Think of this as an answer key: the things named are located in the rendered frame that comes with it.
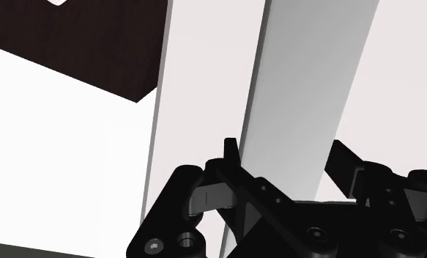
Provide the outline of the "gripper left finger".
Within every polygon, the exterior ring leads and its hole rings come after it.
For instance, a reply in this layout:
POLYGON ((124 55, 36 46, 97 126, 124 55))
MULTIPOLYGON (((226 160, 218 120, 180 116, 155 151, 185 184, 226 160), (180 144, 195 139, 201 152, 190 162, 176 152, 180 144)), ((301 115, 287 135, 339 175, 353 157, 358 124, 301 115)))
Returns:
POLYGON ((338 241, 325 223, 263 177, 240 165, 237 141, 224 140, 222 158, 201 168, 175 168, 126 250, 126 258, 207 258, 197 230, 215 210, 233 232, 226 258, 336 258, 338 241))

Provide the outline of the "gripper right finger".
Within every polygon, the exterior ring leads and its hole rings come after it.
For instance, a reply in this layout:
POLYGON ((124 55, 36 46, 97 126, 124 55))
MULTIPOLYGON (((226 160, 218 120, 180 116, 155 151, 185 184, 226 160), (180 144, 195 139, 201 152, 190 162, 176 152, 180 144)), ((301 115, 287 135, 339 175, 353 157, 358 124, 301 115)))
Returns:
POLYGON ((427 258, 427 169, 404 177, 364 161, 336 139, 324 171, 346 198, 371 214, 380 258, 427 258))

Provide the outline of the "white furniture piece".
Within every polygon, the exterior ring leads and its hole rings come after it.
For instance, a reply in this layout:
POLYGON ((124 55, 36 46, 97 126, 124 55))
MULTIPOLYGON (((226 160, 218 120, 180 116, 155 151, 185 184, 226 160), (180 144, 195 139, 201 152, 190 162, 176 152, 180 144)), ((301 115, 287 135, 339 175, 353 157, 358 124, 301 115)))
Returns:
POLYGON ((314 199, 378 4, 168 0, 142 213, 227 137, 248 172, 314 199))

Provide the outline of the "dark brown robot stand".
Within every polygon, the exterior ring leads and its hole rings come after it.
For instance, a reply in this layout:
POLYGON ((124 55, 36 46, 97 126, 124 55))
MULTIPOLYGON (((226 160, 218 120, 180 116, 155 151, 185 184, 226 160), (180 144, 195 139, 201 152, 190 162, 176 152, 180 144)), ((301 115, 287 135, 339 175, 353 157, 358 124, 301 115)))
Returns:
POLYGON ((0 0, 0 49, 135 103, 157 86, 168 0, 0 0))

